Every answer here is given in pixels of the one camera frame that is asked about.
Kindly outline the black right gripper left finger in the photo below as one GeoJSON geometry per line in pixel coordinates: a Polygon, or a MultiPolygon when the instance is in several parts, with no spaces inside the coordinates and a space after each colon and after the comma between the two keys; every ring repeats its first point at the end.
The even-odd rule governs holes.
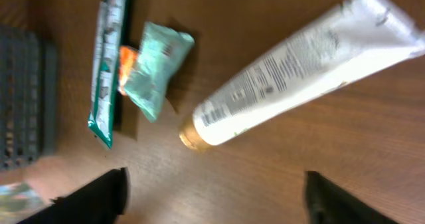
{"type": "Polygon", "coordinates": [[[19,224],[113,224],[126,212],[128,197],[128,169],[111,169],[19,224]]]}

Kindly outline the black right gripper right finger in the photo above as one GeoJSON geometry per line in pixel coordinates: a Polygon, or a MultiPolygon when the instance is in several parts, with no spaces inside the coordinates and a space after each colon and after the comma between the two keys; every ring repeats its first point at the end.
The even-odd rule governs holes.
{"type": "Polygon", "coordinates": [[[317,171],[305,172],[304,197],[311,224],[397,224],[317,171]]]}

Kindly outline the teal snack packet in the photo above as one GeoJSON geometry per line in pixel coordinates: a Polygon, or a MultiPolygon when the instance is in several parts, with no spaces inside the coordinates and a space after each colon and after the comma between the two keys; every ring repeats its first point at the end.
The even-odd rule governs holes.
{"type": "Polygon", "coordinates": [[[158,119],[169,81],[194,44],[188,33],[145,23],[139,53],[124,91],[150,122],[158,119]]]}

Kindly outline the orange small packet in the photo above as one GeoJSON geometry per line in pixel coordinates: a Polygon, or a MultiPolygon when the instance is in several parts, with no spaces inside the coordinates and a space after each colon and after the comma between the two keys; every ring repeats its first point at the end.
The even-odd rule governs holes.
{"type": "Polygon", "coordinates": [[[132,70],[132,66],[137,60],[138,50],[130,46],[120,47],[120,68],[118,74],[118,91],[121,95],[125,96],[126,92],[124,86],[128,81],[129,74],[132,70]]]}

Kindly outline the white tube with gold cap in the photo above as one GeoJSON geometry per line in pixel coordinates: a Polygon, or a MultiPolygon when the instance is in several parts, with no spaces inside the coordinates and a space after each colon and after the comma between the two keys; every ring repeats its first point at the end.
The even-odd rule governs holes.
{"type": "Polygon", "coordinates": [[[201,102],[179,136],[223,144],[283,113],[424,54],[424,32],[391,0],[344,0],[278,43],[201,102]]]}

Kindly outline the green white 3M package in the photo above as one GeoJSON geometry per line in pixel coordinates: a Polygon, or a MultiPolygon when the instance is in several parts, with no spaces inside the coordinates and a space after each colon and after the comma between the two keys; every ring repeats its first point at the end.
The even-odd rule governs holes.
{"type": "Polygon", "coordinates": [[[88,127],[108,149],[113,144],[120,47],[127,9],[128,0],[102,0],[96,21],[88,127]]]}

